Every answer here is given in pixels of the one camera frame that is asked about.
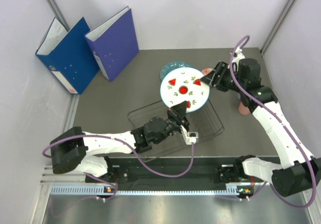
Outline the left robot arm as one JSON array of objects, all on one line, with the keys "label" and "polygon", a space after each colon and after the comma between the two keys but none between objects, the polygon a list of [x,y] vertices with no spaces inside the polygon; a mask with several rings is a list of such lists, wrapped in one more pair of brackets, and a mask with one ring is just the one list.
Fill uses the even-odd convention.
[{"label": "left robot arm", "polygon": [[182,101],[168,108],[167,119],[153,117],[142,127],[120,134],[93,134],[82,131],[81,127],[72,127],[50,142],[53,173],[78,171],[108,182],[114,171],[106,154],[140,154],[176,132],[186,135],[188,106],[188,101]]}]

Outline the pink plastic cup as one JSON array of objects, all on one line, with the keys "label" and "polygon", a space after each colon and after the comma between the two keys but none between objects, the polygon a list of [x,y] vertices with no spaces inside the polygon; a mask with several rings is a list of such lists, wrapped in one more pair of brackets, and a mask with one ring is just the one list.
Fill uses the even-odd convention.
[{"label": "pink plastic cup", "polygon": [[246,115],[250,114],[249,108],[246,107],[242,102],[240,102],[238,110],[239,110],[239,113],[242,115],[246,116]]}]

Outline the red patterned bowl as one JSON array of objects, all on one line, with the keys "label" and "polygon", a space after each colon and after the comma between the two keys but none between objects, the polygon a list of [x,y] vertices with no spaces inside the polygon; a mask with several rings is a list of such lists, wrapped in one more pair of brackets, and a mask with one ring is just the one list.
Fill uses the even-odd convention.
[{"label": "red patterned bowl", "polygon": [[209,74],[212,70],[213,70],[213,68],[205,68],[205,69],[202,70],[202,73],[203,73],[204,75],[207,75],[207,74]]}]

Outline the teal plate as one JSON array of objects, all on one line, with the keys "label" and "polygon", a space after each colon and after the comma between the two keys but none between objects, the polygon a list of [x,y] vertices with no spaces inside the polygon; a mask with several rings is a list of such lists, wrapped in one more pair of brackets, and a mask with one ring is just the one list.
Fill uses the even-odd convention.
[{"label": "teal plate", "polygon": [[191,67],[191,65],[184,61],[172,61],[167,63],[160,71],[160,79],[163,80],[171,71],[182,67]]}]

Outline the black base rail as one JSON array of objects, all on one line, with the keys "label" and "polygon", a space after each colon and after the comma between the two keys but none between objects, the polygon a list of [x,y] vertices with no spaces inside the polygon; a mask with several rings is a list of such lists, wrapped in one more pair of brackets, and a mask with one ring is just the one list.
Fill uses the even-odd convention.
[{"label": "black base rail", "polygon": [[146,167],[137,158],[107,158],[111,174],[104,179],[118,178],[122,185],[156,186],[172,182],[178,185],[184,181],[203,181],[206,185],[246,181],[248,177],[238,177],[232,157],[157,158],[149,160]]}]

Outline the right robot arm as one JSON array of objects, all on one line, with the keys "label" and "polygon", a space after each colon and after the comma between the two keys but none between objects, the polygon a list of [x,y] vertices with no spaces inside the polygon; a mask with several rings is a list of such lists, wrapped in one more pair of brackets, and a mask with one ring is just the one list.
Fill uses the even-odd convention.
[{"label": "right robot arm", "polygon": [[276,95],[261,83],[261,66],[255,59],[233,63],[237,70],[230,72],[227,63],[220,61],[201,78],[201,82],[219,91],[233,90],[241,102],[259,121],[275,147],[280,164],[256,156],[241,156],[235,160],[234,176],[244,182],[251,176],[273,185],[283,197],[313,188],[320,182],[320,158],[316,158],[299,140],[282,113]]}]

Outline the white plate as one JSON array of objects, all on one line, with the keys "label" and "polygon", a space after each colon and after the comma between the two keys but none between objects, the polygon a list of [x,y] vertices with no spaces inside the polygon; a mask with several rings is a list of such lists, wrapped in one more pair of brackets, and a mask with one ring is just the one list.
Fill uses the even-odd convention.
[{"label": "white plate", "polygon": [[203,107],[209,99],[210,88],[201,82],[204,74],[191,67],[181,67],[168,73],[160,85],[160,96],[167,107],[187,102],[187,113]]}]

